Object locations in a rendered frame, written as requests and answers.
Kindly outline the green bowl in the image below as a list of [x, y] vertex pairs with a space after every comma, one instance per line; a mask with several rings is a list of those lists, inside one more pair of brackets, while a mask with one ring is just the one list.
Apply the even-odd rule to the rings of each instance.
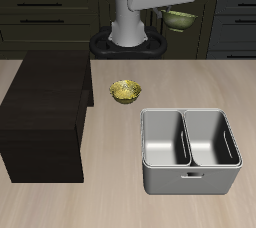
[[183, 32], [184, 30], [190, 28], [193, 25], [193, 23], [197, 19], [197, 16], [172, 10], [170, 10], [169, 12], [163, 10], [162, 18], [165, 25], [171, 31]]

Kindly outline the yellow bowl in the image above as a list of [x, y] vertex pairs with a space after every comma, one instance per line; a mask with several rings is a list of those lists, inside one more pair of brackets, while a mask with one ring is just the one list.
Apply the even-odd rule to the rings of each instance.
[[119, 80], [109, 88], [112, 97], [121, 104], [131, 104], [140, 95], [141, 86], [131, 80]]

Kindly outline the dark grey kitchen cupboard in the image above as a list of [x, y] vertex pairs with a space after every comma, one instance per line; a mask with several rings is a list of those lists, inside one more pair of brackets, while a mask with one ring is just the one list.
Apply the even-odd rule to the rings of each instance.
[[256, 4], [256, 0], [217, 0], [208, 59], [256, 59], [256, 23], [235, 23], [237, 19], [256, 20], [256, 7], [239, 7], [238, 3]]

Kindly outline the dark olive kitchen cupboards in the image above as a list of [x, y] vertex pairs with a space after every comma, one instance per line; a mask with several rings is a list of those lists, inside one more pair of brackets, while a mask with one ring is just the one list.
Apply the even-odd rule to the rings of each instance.
[[[18, 3], [61, 3], [61, 7], [17, 6]], [[182, 33], [169, 30], [151, 9], [141, 21], [163, 35], [164, 59], [204, 59], [216, 0], [175, 5], [174, 11], [197, 16]], [[20, 20], [64, 20], [64, 23], [20, 23]], [[29, 50], [87, 50], [92, 36], [116, 19], [115, 0], [0, 0], [0, 59], [22, 59]]]

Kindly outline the dark wooden cabinet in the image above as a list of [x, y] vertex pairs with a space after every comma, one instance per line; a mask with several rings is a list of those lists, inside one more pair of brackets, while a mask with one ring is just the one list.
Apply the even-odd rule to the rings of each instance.
[[13, 183], [82, 183], [94, 105], [89, 52], [29, 51], [0, 104], [0, 155]]

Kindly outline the white two-bin basket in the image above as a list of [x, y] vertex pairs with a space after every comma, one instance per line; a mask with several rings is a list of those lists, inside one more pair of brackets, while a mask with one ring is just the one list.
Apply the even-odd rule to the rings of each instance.
[[242, 167], [226, 114], [216, 108], [141, 111], [143, 185], [150, 195], [224, 195]]

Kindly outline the flat black base plate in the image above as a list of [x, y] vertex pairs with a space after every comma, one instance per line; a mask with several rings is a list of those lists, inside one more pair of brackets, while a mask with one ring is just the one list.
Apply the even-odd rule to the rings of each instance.
[[90, 39], [90, 51], [99, 60], [158, 60], [167, 50], [167, 41], [153, 26], [146, 26], [146, 41], [135, 47], [121, 47], [109, 40], [112, 28], [103, 26]]

